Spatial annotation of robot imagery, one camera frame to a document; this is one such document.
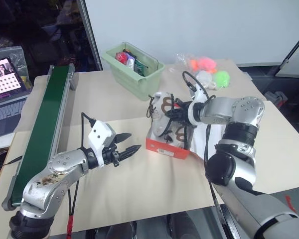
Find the laptop keyboard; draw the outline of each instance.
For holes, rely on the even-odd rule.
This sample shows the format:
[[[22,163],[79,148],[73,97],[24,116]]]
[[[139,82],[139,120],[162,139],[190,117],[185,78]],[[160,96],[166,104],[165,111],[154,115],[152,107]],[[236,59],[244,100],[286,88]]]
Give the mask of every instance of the laptop keyboard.
[[[25,100],[0,107],[0,120],[20,114],[24,103]]]

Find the laptop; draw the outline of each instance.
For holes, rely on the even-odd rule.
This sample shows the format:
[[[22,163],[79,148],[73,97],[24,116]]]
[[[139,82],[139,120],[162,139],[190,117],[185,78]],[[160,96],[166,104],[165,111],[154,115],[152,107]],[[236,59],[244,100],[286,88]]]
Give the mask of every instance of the laptop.
[[[11,60],[8,57],[0,60],[0,136],[14,131],[30,92]]]

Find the green plastic bin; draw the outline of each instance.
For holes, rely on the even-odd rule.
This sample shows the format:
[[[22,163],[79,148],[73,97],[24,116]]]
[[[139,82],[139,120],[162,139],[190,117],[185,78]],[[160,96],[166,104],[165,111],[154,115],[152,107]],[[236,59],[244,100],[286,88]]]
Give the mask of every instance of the green plastic bin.
[[[132,54],[136,55],[139,61],[148,66],[144,72],[145,76],[139,75],[115,59],[115,54],[124,49],[128,49]],[[149,99],[149,95],[153,95],[158,91],[160,75],[165,69],[165,65],[137,47],[128,42],[122,42],[120,45],[104,52],[102,58],[110,65],[115,80],[140,100],[146,101]]]

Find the robotic arm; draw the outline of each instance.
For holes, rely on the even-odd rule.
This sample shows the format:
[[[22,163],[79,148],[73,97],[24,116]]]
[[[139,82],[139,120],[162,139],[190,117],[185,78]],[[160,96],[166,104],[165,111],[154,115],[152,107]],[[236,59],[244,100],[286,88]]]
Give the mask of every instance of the robotic arm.
[[[207,99],[198,84],[189,85],[192,102],[176,99],[165,116],[193,127],[226,124],[216,153],[207,159],[205,175],[237,222],[252,239],[299,239],[299,217],[271,195],[254,191],[255,149],[264,103],[256,97]]]
[[[53,156],[46,167],[35,175],[23,191],[20,210],[11,218],[9,226],[11,239],[45,239],[49,236],[50,227],[63,197],[69,187],[89,169],[103,167],[132,156],[140,145],[117,152],[116,143],[131,136],[130,133],[115,134],[107,123],[93,122],[89,133],[89,146]]]

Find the laptop screen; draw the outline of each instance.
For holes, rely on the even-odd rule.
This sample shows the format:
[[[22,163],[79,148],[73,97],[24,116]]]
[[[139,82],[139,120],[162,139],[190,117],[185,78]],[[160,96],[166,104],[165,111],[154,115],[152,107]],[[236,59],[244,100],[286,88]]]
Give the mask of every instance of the laptop screen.
[[[0,60],[0,101],[16,96],[26,90],[10,59]]]

